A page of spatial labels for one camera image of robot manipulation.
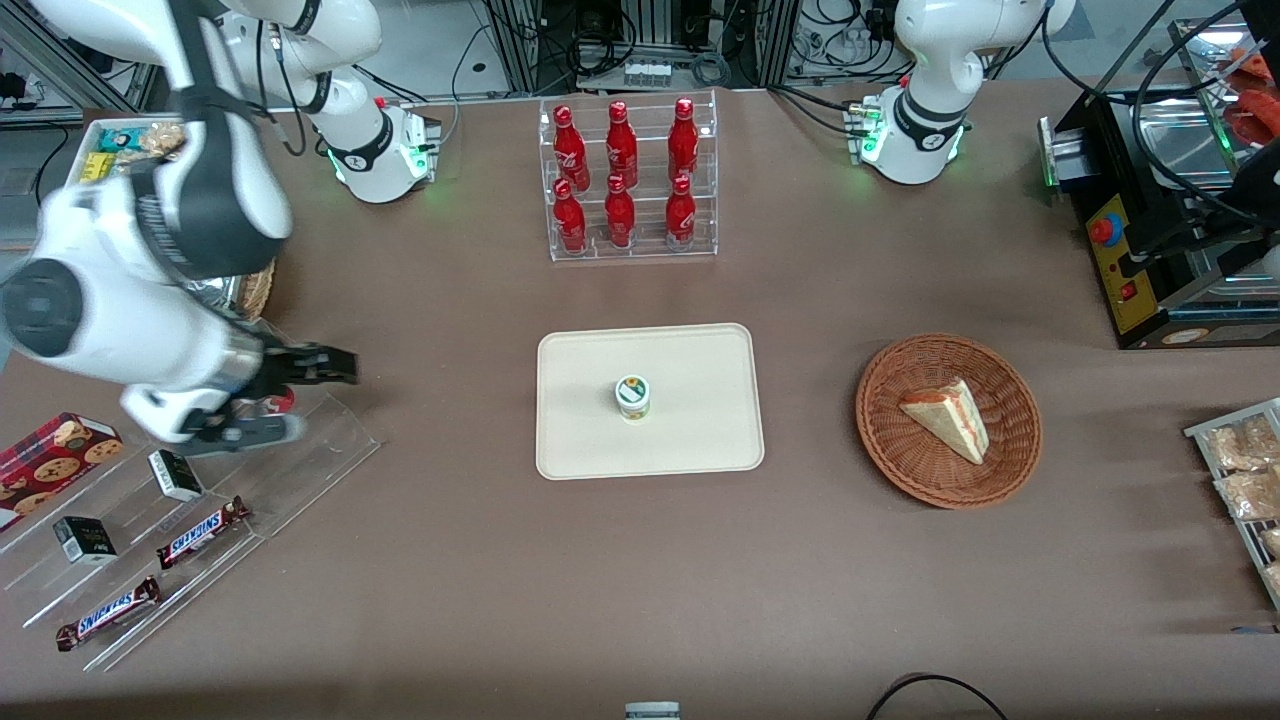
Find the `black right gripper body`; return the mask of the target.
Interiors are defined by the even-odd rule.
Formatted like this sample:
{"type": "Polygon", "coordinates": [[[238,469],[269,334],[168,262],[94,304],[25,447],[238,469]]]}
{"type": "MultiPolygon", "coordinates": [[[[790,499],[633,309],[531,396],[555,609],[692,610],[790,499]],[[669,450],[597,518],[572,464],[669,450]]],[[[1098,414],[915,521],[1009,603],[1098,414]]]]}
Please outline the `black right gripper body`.
{"type": "Polygon", "coordinates": [[[251,378],[232,393],[233,400],[257,402],[271,396],[285,396],[288,388],[300,384],[298,351],[303,345],[292,345],[274,334],[255,334],[262,345],[261,363],[251,378]]]}

